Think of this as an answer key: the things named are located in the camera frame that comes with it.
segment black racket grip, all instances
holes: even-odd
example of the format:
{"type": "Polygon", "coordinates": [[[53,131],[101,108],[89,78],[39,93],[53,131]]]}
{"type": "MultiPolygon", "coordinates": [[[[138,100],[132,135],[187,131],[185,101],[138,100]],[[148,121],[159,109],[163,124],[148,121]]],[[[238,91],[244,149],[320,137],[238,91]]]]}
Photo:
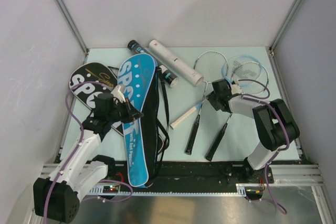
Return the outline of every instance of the black racket grip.
{"type": "Polygon", "coordinates": [[[226,128],[227,128],[227,123],[224,124],[224,126],[221,128],[221,130],[218,132],[217,136],[215,137],[215,140],[212,142],[211,147],[209,148],[208,153],[205,156],[206,160],[210,162],[212,161],[212,158],[214,157],[215,152],[225,134],[226,128]]]}
{"type": "Polygon", "coordinates": [[[191,128],[191,131],[190,131],[190,136],[189,136],[189,139],[188,139],[187,147],[184,151],[185,154],[191,155],[191,152],[193,150],[193,146],[194,146],[194,143],[195,143],[195,138],[196,138],[198,126],[200,124],[199,120],[200,120],[200,115],[197,115],[197,117],[194,121],[193,127],[191,128]]]}

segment white tube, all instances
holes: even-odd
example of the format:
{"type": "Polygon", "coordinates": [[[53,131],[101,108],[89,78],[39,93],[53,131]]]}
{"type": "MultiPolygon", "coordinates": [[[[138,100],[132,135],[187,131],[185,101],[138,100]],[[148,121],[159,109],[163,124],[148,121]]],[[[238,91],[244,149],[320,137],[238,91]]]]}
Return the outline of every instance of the white tube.
{"type": "Polygon", "coordinates": [[[149,43],[149,48],[161,59],[165,60],[170,66],[178,71],[191,84],[198,86],[202,83],[204,77],[191,68],[188,64],[177,57],[173,52],[167,49],[157,40],[149,43]]]}

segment white racket grip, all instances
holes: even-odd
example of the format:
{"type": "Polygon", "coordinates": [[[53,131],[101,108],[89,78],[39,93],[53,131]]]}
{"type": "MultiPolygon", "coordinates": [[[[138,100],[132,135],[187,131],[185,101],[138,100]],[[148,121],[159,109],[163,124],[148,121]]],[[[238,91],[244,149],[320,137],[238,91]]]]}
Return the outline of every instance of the white racket grip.
{"type": "Polygon", "coordinates": [[[192,113],[194,113],[198,109],[198,105],[193,106],[190,108],[187,112],[185,112],[183,115],[181,115],[177,120],[175,120],[173,123],[170,124],[170,127],[172,129],[175,129],[180,123],[182,123],[188,116],[190,116],[192,113]]]}

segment white table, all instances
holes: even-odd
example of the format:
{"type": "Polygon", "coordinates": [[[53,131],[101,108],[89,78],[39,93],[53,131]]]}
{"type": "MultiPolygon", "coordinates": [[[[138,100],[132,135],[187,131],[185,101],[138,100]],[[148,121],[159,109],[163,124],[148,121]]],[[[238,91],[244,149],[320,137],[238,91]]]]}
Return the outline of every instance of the white table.
{"type": "MultiPolygon", "coordinates": [[[[265,47],[178,47],[170,48],[176,55],[186,63],[193,66],[195,59],[207,50],[222,52],[227,59],[239,55],[251,55],[257,58],[269,72],[269,89],[271,91],[270,100],[280,98],[280,93],[275,81],[274,74],[268,59],[265,47]]],[[[106,66],[119,67],[132,53],[127,48],[104,48],[91,49],[87,62],[100,62],[106,66]]],[[[192,86],[182,76],[179,84],[171,89],[167,87],[167,96],[170,105],[171,122],[176,120],[186,110],[202,99],[204,84],[199,87],[192,86]]],[[[89,109],[80,101],[76,101],[74,114],[83,121],[89,114],[89,109]]],[[[170,146],[164,154],[164,161],[206,161],[204,158],[218,130],[223,126],[229,113],[215,111],[209,102],[205,102],[202,109],[200,127],[198,129],[192,155],[184,154],[187,140],[190,134],[192,123],[196,113],[191,115],[176,129],[169,130],[171,139],[170,146]]],[[[165,122],[163,100],[160,100],[159,119],[165,122]]],[[[79,135],[79,126],[74,119],[71,119],[67,136],[63,146],[61,159],[69,152],[73,143],[79,135]]],[[[221,144],[219,145],[213,161],[242,161],[257,146],[259,142],[254,120],[242,115],[235,114],[230,119],[227,131],[221,144]]],[[[98,154],[111,156],[117,161],[125,161],[125,148],[123,137],[111,130],[104,138],[102,144],[91,155],[90,158],[98,154]]],[[[281,152],[276,160],[297,160],[299,155],[295,143],[291,143],[290,148],[281,152]]]]}

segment racket bag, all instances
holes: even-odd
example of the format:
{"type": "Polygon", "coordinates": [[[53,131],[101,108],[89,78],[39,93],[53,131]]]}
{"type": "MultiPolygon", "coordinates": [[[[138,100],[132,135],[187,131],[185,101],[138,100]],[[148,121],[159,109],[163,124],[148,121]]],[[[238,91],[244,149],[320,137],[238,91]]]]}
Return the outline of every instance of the racket bag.
{"type": "Polygon", "coordinates": [[[161,69],[148,54],[134,55],[126,60],[118,73],[118,84],[126,87],[125,98],[144,116],[132,123],[123,124],[127,153],[129,183],[133,187],[146,187],[157,176],[169,144],[166,129],[157,119],[159,110],[159,82],[161,82],[167,125],[169,109],[161,69]],[[164,134],[159,137],[159,129],[164,134]]]}

